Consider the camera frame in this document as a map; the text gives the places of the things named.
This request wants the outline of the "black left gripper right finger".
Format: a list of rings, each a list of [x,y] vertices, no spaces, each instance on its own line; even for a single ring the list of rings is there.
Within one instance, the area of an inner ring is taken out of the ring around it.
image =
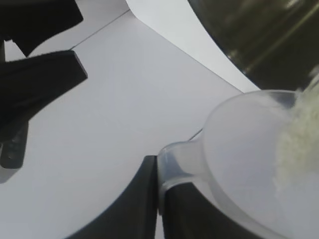
[[[238,229],[192,184],[169,189],[162,216],[166,239],[238,239]]]

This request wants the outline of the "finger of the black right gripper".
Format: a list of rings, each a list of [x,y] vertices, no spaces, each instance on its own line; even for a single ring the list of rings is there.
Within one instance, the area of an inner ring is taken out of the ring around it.
[[[0,39],[13,41],[27,57],[46,40],[83,21],[74,0],[2,0]]]

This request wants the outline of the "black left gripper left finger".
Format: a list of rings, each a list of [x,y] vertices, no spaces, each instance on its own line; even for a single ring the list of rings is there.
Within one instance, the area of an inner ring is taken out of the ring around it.
[[[157,157],[146,156],[122,194],[70,239],[153,239],[158,214]]]

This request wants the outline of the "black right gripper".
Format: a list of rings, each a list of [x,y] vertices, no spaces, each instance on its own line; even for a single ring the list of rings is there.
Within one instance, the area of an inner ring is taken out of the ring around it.
[[[28,121],[52,101],[87,79],[72,50],[0,65],[0,166],[23,166]]]

